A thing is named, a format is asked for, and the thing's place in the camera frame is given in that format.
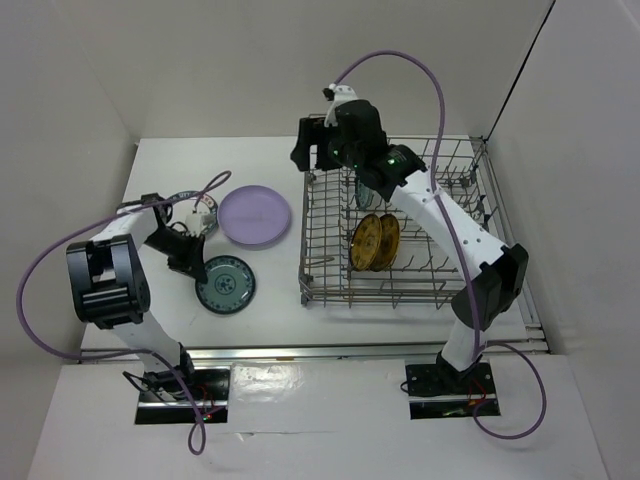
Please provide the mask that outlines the blue patterned plate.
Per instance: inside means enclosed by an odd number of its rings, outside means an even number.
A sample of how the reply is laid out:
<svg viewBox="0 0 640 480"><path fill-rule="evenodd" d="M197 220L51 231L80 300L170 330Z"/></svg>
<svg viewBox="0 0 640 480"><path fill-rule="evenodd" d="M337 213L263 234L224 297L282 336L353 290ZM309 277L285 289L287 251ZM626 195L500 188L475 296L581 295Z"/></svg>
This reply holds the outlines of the blue patterned plate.
<svg viewBox="0 0 640 480"><path fill-rule="evenodd" d="M253 270L242 259L219 255L204 264L206 282L195 283L200 304L216 315L233 315L253 300L257 282Z"/></svg>
<svg viewBox="0 0 640 480"><path fill-rule="evenodd" d="M361 211L366 211L371 206L374 199L374 191L367 187L360 179L355 182L355 202L356 207Z"/></svg>

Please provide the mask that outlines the white plate floral rim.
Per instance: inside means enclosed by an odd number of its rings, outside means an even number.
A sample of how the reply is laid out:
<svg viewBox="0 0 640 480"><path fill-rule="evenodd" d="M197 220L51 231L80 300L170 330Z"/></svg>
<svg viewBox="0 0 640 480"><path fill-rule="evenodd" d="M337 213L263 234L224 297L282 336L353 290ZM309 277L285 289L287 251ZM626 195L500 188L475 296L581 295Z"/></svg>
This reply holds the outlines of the white plate floral rim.
<svg viewBox="0 0 640 480"><path fill-rule="evenodd" d="M185 225L186 217L193 212L205 212L215 214L217 217L218 204L208 194L202 196L200 200L196 198L196 192L193 190L185 190L177 192L169 197L173 202L173 213L169 226L179 233L188 234L187 227ZM210 238L218 229L218 219L216 224L211 228L210 232L204 236Z"/></svg>

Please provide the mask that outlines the yellow patterned plate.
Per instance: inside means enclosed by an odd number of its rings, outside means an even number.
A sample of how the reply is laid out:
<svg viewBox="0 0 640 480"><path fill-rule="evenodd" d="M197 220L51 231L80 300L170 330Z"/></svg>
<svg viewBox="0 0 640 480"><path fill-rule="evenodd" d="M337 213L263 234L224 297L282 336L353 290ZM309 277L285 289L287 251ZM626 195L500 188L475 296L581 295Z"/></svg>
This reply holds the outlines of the yellow patterned plate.
<svg viewBox="0 0 640 480"><path fill-rule="evenodd" d="M371 265L374 271L388 268L397 255L400 242L400 225L392 214L385 214L380 218L382 235L375 262Z"/></svg>
<svg viewBox="0 0 640 480"><path fill-rule="evenodd" d="M353 270L365 271L375 260L382 238L382 224L375 214L366 215L354 230L349 260Z"/></svg>

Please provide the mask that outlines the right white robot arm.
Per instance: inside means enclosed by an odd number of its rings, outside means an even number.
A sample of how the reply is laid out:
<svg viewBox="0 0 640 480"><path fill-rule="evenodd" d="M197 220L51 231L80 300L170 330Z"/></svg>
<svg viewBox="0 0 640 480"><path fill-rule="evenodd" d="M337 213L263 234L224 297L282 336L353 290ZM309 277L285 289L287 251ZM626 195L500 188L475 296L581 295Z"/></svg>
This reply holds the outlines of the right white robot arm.
<svg viewBox="0 0 640 480"><path fill-rule="evenodd" d="M433 166L408 146L391 143L378 110L367 100L301 118L290 159L301 172L352 170L455 261L465 285L451 302L456 321L437 356L436 379L444 390L460 391L486 348L486 332L521 293L526 249L493 236L438 184Z"/></svg>

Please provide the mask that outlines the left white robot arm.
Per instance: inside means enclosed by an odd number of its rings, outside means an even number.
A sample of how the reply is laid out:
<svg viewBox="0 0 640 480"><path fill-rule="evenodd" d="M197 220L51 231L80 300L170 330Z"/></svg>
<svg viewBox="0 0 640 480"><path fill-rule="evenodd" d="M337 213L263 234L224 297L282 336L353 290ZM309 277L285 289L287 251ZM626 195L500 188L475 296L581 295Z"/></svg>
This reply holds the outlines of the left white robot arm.
<svg viewBox="0 0 640 480"><path fill-rule="evenodd" d="M151 313L139 249L149 246L166 256L171 271L205 282L205 236L171 228L172 208L156 193L121 204L116 215L90 240L66 249L76 315L138 352L144 387L185 400L198 376L185 347Z"/></svg>

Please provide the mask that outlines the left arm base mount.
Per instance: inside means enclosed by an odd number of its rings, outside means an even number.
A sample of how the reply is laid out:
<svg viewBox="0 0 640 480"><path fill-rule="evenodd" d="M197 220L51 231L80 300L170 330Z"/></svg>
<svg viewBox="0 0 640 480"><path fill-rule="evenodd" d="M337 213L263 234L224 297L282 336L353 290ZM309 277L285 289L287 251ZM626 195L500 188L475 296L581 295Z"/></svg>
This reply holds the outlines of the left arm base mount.
<svg viewBox="0 0 640 480"><path fill-rule="evenodd" d="M176 395L164 389L153 389L141 377L129 375L139 392L134 423L136 425L193 424L195 414L182 390ZM216 366L194 372L191 394L206 424L228 421L228 399L231 370Z"/></svg>

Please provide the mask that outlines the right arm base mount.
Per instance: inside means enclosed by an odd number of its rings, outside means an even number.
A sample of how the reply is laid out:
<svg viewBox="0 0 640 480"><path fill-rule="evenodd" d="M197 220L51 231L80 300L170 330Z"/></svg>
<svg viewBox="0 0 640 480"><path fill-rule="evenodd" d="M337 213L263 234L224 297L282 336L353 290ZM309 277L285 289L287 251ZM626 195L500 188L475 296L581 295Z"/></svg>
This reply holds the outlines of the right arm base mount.
<svg viewBox="0 0 640 480"><path fill-rule="evenodd" d="M408 364L406 379L399 388L409 397L411 420L501 415L493 372L488 362L480 362L457 383L446 383L435 364Z"/></svg>

